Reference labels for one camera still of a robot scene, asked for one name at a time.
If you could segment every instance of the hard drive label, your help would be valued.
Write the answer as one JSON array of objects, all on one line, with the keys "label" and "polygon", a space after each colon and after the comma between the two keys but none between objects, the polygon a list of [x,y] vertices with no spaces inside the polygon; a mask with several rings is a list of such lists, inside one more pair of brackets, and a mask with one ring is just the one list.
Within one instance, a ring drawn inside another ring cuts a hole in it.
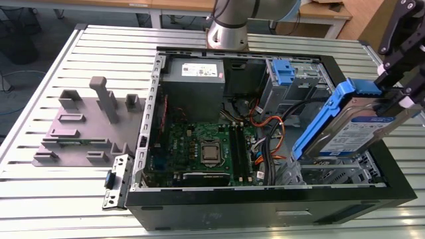
[{"label": "hard drive label", "polygon": [[321,149],[321,156],[342,156],[354,152],[371,138],[374,132],[386,127],[394,117],[358,116],[350,120],[342,130]]}]

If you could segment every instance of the white label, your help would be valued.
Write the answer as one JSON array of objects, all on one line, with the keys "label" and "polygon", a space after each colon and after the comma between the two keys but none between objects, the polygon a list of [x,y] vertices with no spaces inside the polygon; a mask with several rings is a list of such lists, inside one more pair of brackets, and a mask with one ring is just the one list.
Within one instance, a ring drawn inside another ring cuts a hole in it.
[{"label": "white label", "polygon": [[185,63],[181,66],[181,75],[182,76],[217,77],[217,65],[215,64]]},{"label": "white label", "polygon": [[129,6],[141,6],[141,7],[148,7],[146,4],[138,4],[138,3],[129,3]]},{"label": "white label", "polygon": [[299,216],[299,215],[311,215],[307,211],[277,211],[278,216]]},{"label": "white label", "polygon": [[263,179],[263,173],[261,171],[257,171],[257,179]]},{"label": "white label", "polygon": [[373,138],[374,132],[386,127],[394,117],[359,116],[350,120],[319,151],[319,156],[342,156],[354,152]]},{"label": "white label", "polygon": [[255,110],[259,114],[262,113],[262,109],[261,109],[258,106],[254,107],[254,110]]},{"label": "white label", "polygon": [[335,18],[335,19],[345,19],[345,20],[349,20],[349,19],[350,19],[349,16],[334,16],[333,18]]}]

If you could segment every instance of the slotted aluminum surface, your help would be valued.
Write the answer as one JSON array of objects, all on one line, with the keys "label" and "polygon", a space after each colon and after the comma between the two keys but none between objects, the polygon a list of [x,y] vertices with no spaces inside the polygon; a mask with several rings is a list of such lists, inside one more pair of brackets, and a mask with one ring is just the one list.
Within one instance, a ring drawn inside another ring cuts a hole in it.
[{"label": "slotted aluminum surface", "polygon": [[[247,40],[253,51],[331,55],[346,77],[371,80],[377,76],[375,56],[357,41],[255,34]],[[97,75],[106,77],[116,97],[145,97],[157,45],[203,48],[205,35],[199,31],[108,26],[74,30],[0,148],[0,238],[417,239],[425,235],[425,128],[418,119],[409,120],[385,143],[419,198],[342,225],[146,232],[129,211],[101,211],[108,168],[33,167],[32,156],[60,107],[61,91],[77,89],[82,97],[94,96],[88,83]]]}]

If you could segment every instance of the expansion slot bracket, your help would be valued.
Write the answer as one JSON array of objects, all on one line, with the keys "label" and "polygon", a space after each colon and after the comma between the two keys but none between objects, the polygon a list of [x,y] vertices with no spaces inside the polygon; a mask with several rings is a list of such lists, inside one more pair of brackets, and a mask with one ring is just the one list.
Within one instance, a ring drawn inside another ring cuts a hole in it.
[{"label": "expansion slot bracket", "polygon": [[104,211],[126,210],[125,198],[130,185],[129,181],[132,176],[133,162],[134,159],[128,154],[114,157],[112,170],[108,171],[105,179],[106,193],[101,207]]}]

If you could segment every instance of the ram slot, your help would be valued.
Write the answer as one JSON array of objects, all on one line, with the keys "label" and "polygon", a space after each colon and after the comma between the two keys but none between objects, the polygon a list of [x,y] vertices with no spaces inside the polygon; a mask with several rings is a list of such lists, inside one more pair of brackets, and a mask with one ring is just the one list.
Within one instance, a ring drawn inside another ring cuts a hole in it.
[{"label": "ram slot", "polygon": [[231,164],[233,164],[233,179],[238,181],[241,178],[241,166],[238,158],[238,149],[237,149],[237,136],[235,136],[235,127],[229,128],[229,140],[230,140],[230,154],[231,154]]},{"label": "ram slot", "polygon": [[246,157],[246,142],[245,142],[242,127],[237,127],[235,129],[235,138],[237,138],[239,173],[241,173],[243,182],[247,182],[249,165],[247,165],[247,157]]}]

